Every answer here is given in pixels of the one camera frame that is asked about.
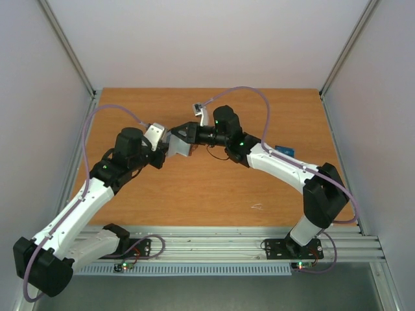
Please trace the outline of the brown leather card holder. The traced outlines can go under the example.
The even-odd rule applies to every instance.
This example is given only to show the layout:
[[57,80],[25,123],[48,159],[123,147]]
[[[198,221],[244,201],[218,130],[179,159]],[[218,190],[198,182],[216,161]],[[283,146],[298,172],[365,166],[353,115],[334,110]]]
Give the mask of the brown leather card holder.
[[169,144],[166,157],[172,157],[175,155],[190,157],[198,148],[197,144],[186,143],[179,137],[173,135],[171,131],[167,132],[166,140]]

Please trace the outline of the blue VIP card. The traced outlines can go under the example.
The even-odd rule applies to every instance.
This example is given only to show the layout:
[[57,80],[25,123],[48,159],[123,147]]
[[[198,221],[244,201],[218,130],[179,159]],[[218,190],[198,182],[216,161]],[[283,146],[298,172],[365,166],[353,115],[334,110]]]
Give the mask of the blue VIP card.
[[295,157],[295,150],[293,148],[276,145],[275,150],[278,151],[278,152],[281,152],[282,154],[285,154],[289,157]]

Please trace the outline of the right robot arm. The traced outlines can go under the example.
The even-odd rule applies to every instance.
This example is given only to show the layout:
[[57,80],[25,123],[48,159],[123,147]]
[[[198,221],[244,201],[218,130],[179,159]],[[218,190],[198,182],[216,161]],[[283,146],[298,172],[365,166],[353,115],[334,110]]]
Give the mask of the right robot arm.
[[327,229],[349,201],[337,169],[318,167],[269,148],[259,138],[243,131],[238,115],[229,106],[213,112],[212,126],[187,122],[171,130],[173,153],[187,155],[194,145],[222,146],[229,159],[260,170],[295,188],[303,196],[303,216],[283,241],[287,254],[297,259],[309,249],[310,241]]

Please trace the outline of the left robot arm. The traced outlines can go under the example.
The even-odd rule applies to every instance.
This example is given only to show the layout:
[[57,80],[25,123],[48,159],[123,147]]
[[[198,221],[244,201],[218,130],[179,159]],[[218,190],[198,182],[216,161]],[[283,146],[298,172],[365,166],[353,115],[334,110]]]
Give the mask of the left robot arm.
[[115,146],[96,163],[75,197],[31,239],[21,237],[13,246],[18,277],[23,279],[23,295],[28,302],[29,286],[55,297],[69,284],[75,272],[98,259],[145,258],[148,238],[132,240],[119,225],[105,225],[95,236],[76,244],[75,238],[92,217],[150,165],[161,168],[168,145],[166,129],[151,124],[145,132],[123,128]]

